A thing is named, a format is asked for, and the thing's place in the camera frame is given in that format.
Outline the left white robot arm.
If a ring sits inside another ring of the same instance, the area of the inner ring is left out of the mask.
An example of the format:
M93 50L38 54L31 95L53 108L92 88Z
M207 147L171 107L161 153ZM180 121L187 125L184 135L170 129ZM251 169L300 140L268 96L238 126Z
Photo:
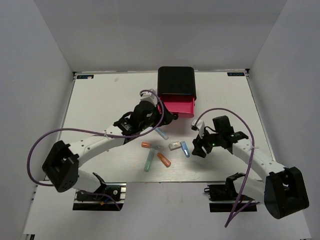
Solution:
M73 188L86 191L99 200L106 193L103 179L96 173L81 170L80 167L103 152L132 141L145 129L168 125L177 118L176 113L161 110L159 103L142 100L133 111L125 113L104 133L95 133L73 143L64 143L62 140L56 142L42 165L42 170L59 193Z

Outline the blue transparent correction tape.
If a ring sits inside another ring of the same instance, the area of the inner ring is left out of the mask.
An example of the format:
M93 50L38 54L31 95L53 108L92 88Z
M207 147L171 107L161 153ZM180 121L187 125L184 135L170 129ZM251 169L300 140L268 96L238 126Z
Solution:
M185 141L181 141L180 145L181 145L181 149L182 149L185 157L189 158L190 157L190 151L189 151L189 148L188 148L186 142Z

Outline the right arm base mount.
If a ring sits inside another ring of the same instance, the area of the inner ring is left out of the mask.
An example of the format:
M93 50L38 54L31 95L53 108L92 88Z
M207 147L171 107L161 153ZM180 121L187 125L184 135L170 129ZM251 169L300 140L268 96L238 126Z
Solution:
M226 178L224 183L208 184L204 188L204 193L209 198L209 211L210 213L230 213L233 205L235 204L238 193L233 185L234 181L245 176L244 173L235 173ZM242 212L257 212L256 202L246 196L242 195L238 205L235 208L235 212L245 206L246 203L252 201Z

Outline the pink drawer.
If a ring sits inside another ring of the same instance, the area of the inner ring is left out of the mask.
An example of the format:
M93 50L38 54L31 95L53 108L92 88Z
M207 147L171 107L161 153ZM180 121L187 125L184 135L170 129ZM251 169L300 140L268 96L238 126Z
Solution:
M192 95L164 94L159 97L167 110L180 118L193 118L196 98Z

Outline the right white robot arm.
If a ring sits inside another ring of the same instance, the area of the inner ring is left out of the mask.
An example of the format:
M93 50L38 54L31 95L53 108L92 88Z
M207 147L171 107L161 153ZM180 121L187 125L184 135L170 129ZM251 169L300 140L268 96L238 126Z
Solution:
M191 129L197 131L192 141L192 155L205 158L214 147L228 150L246 163L260 180L235 173L223 185L209 185L205 191L211 201L236 200L240 196L265 205L275 218L281 219L309 207L303 175L296 167L286 167L253 147L248 136L234 131L227 116L213 119L214 132L205 129L203 120L193 120Z

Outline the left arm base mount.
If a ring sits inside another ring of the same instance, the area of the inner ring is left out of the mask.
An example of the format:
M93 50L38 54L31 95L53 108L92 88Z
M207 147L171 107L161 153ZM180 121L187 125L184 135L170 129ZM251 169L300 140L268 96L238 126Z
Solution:
M126 198L126 183L107 183L99 195L76 191L73 211L117 212L123 208Z

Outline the orange transparent correction tape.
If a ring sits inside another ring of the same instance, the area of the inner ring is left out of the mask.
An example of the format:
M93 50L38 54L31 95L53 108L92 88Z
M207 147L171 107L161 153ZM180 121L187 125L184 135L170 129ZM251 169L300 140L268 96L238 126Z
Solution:
M171 162L162 153L158 152L157 157L164 164L166 168L169 168L171 166Z

